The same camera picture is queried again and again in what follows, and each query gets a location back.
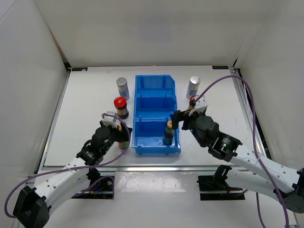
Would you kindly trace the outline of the yellow-cap sauce bottle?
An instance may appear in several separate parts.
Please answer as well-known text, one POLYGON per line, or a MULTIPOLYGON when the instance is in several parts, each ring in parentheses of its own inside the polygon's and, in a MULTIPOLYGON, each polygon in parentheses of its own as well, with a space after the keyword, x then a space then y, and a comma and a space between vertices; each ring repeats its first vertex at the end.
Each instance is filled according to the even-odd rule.
MULTIPOLYGON (((119 130, 119 132, 122 132, 122 126, 121 125, 118 125, 118 130, 119 130)), ((118 142, 118 146, 122 150, 125 149, 127 147, 127 145, 128 145, 128 142, 126 142, 126 141, 118 142)))
POLYGON ((167 122, 166 128, 163 133, 162 141, 166 145, 171 145, 173 142, 173 138, 174 138, 174 130, 172 128, 172 121, 170 120, 167 122))

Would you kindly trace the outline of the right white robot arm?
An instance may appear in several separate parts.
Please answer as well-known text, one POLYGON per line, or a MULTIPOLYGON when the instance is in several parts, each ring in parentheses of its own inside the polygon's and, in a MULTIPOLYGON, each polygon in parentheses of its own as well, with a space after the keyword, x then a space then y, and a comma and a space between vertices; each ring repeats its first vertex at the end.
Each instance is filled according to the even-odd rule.
POLYGON ((173 129, 179 122, 183 130, 190 130, 200 147, 219 160, 230 162, 250 173, 242 173, 221 165, 213 178, 214 186, 224 190, 228 186, 244 188, 279 200, 295 213, 304 211, 304 171, 283 166, 265 156, 256 156, 237 139, 219 130, 219 124, 204 112, 175 111, 170 115, 173 129))

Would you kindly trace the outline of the red-lid chili jar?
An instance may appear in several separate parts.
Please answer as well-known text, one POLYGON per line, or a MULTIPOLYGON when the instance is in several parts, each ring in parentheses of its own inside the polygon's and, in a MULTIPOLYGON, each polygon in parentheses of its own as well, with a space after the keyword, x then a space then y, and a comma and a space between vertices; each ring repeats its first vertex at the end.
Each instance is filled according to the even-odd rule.
POLYGON ((126 119, 129 116, 127 109, 127 101, 124 97, 119 96, 114 99, 114 106, 117 110, 117 114, 121 119, 126 119))
POLYGON ((190 100, 189 100, 189 106, 188 106, 188 111, 189 111, 189 115, 191 115, 194 110, 196 109, 196 102, 195 102, 195 99, 198 95, 193 95, 190 97, 190 100))

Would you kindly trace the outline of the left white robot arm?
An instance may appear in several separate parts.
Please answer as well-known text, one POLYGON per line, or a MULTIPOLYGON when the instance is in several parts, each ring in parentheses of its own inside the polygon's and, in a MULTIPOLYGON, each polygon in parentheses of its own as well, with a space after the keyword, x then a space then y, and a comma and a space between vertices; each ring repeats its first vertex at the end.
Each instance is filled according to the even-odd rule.
POLYGON ((81 190, 98 188, 97 166, 115 142, 129 142, 132 132, 125 123, 100 122, 100 125, 68 165, 48 172, 50 178, 39 185, 20 190, 13 216, 24 227, 44 227, 51 214, 65 201, 81 190))

